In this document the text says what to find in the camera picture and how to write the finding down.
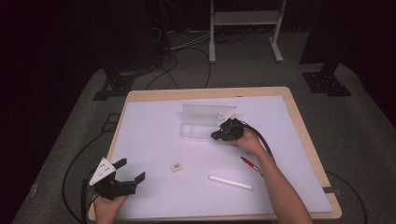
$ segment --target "human arm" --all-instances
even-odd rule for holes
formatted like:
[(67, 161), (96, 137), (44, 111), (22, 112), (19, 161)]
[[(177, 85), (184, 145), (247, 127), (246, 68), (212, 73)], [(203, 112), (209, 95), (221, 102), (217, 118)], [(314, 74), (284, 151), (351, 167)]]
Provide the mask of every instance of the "human arm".
[(313, 223), (300, 196), (277, 168), (256, 134), (245, 129), (244, 135), (233, 142), (256, 156), (279, 223)]
[(127, 197), (128, 195), (125, 195), (109, 200), (98, 196), (93, 202), (96, 224), (112, 224)]

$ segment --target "white metal stand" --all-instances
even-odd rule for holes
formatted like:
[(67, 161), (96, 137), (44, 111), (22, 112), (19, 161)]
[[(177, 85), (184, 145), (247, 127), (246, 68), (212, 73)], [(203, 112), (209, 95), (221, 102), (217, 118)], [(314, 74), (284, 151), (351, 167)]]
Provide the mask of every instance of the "white metal stand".
[(214, 0), (210, 2), (210, 41), (209, 41), (209, 61), (216, 62), (215, 52), (215, 26), (216, 25), (264, 25), (274, 24), (276, 26), (274, 36), (269, 38), (271, 48), (276, 57), (276, 61), (283, 62), (279, 47), (277, 46), (277, 37), (279, 35), (280, 25), (282, 23), (287, 0), (282, 0), (280, 10), (269, 11), (233, 11), (233, 12), (215, 12)]

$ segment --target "small eraser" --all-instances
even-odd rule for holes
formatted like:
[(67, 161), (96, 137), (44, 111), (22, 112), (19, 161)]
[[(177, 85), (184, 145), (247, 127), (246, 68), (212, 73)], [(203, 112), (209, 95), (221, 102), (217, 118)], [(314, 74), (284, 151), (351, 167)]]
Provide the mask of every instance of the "small eraser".
[(180, 162), (175, 163), (175, 164), (173, 164), (173, 165), (171, 166), (171, 169), (172, 169), (173, 172), (176, 172), (176, 171), (178, 171), (178, 170), (181, 170), (181, 168), (182, 168), (182, 166), (181, 166), (181, 163), (180, 163)]

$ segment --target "forearm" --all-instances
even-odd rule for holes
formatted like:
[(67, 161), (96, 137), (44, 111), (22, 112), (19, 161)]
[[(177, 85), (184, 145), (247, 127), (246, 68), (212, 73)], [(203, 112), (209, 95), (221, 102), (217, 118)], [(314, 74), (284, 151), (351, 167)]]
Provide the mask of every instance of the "forearm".
[(303, 201), (264, 148), (255, 150), (279, 223), (312, 223)]

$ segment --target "gray floor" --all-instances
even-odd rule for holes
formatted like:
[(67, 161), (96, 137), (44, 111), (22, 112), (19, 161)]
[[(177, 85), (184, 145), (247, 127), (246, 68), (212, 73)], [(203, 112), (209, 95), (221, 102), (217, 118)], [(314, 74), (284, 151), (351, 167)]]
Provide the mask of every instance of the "gray floor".
[[(352, 96), (329, 97), (313, 94), (302, 72), (318, 71), (321, 64), (299, 64), (308, 33), (279, 35), (278, 45), (284, 57), (277, 63), (268, 43), (268, 33), (246, 35), (231, 45), (216, 45), (217, 62), (211, 65), (208, 88), (286, 86), (300, 109), (325, 170), (343, 177), (359, 193), (367, 209), (368, 223), (395, 223), (396, 220), (396, 131), (359, 78), (343, 65), (336, 76)], [(194, 35), (171, 35), (173, 45)], [(196, 48), (207, 52), (207, 45)], [(171, 71), (180, 89), (205, 86), (209, 71), (205, 55), (193, 49), (174, 53), (177, 67)], [(175, 61), (165, 62), (169, 68)], [(138, 77), (133, 89), (143, 90), (162, 71)], [(105, 82), (102, 70), (92, 75), (49, 157), (37, 177), (35, 193), (28, 195), (15, 223), (77, 223), (62, 202), (62, 182), (67, 167), (94, 137), (100, 134), (109, 113), (120, 113), (124, 97), (92, 101)], [(158, 78), (150, 89), (174, 89), (169, 76)], [(81, 181), (92, 167), (107, 154), (112, 133), (105, 133), (89, 145), (70, 170), (65, 185), (66, 199), (79, 216)], [(338, 178), (329, 175), (332, 185), (342, 194), (337, 198), (343, 215), (332, 221), (315, 223), (363, 223), (363, 212), (357, 197)]]

